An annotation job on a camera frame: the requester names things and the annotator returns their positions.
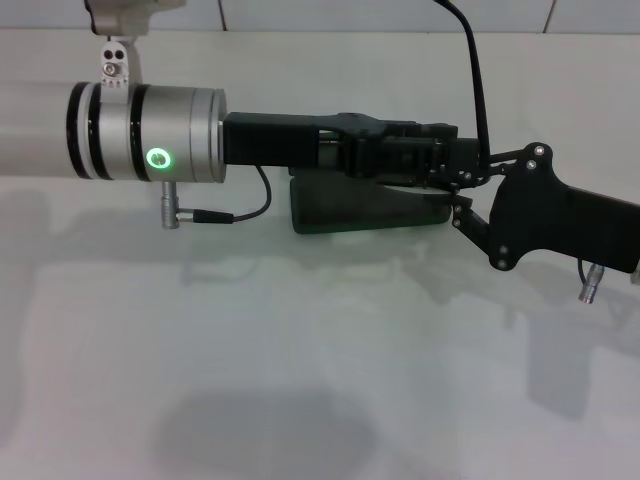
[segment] robotic arm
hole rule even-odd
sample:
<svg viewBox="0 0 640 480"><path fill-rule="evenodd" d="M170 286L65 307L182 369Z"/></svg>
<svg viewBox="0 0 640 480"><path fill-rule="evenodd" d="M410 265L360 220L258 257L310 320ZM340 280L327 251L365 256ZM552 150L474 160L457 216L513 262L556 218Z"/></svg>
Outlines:
<svg viewBox="0 0 640 480"><path fill-rule="evenodd" d="M163 226L168 229L185 221L231 224L264 212L271 191L263 166L436 188L442 193L425 196L432 211L444 213L446 221L453 210L453 226L496 269L511 270L537 249L575 257L580 268L583 260L591 262L588 275L582 275L580 299L586 303L593 301L606 267L632 274L632 282L640 283L640 206L565 185L554 174L548 145L532 143L492 155L473 33L453 4L435 1L461 21L467 36L477 139L458 138L451 125L382 121L356 113L227 113L222 90L142 84L132 39L146 32L146 22L132 18L143 12L148 19L158 2L86 0L94 33L109 37L100 52L102 81L0 89L0 174L162 182ZM236 217L180 208L176 182L222 183L227 165L258 169L267 187L262 209ZM494 176L504 179L487 222L460 192Z"/></svg>

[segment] green light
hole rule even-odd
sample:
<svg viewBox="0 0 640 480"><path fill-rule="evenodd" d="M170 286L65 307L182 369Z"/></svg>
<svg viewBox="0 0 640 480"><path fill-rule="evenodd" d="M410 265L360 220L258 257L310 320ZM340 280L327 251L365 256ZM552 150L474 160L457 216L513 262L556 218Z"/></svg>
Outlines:
<svg viewBox="0 0 640 480"><path fill-rule="evenodd" d="M152 148L147 152L147 163L153 168L163 170L171 165L171 156L166 150L161 148Z"/></svg>

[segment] black cable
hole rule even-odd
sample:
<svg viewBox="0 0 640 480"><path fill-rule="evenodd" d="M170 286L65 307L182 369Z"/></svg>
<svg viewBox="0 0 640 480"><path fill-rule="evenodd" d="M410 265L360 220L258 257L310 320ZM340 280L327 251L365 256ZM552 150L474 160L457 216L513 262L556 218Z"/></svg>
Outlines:
<svg viewBox="0 0 640 480"><path fill-rule="evenodd" d="M193 223L216 223L229 225L232 223L243 222L245 220L251 220L252 218L259 217L266 212L271 206L271 184L269 184L269 179L262 170L262 167L256 165L256 170L258 170L260 178L262 178L262 181L264 182L264 188L267 191L267 200L260 209L255 212L247 213L246 215L238 216L235 216L232 213L197 209L193 211Z"/></svg>
<svg viewBox="0 0 640 480"><path fill-rule="evenodd" d="M584 276L584 267L582 266L582 260L580 258L578 259L578 275L583 285L587 283L587 277Z"/></svg>
<svg viewBox="0 0 640 480"><path fill-rule="evenodd" d="M482 88L482 75L480 73L480 61L478 60L478 49L476 41L473 37L473 30L469 21L458 8L449 0L433 0L438 5L446 8L451 12L462 24L464 33L467 36L469 44L469 59L471 60L471 78L473 79L473 95L476 106L476 126L478 129L478 150L479 150L479 166L482 169L489 168L489 156L491 150L489 147L489 125L487 122L487 107L484 103L484 89Z"/></svg>
<svg viewBox="0 0 640 480"><path fill-rule="evenodd" d="M262 170L261 166L256 165L256 170L258 170L258 173L260 174L260 178L262 178L262 181L264 182L264 188L267 191L267 200L264 202L264 205L259 210L256 210L255 212L233 217L233 223L244 222L245 220L251 220L252 218L259 217L264 212L266 212L271 206L271 185L269 184L269 179L264 174L264 170Z"/></svg>

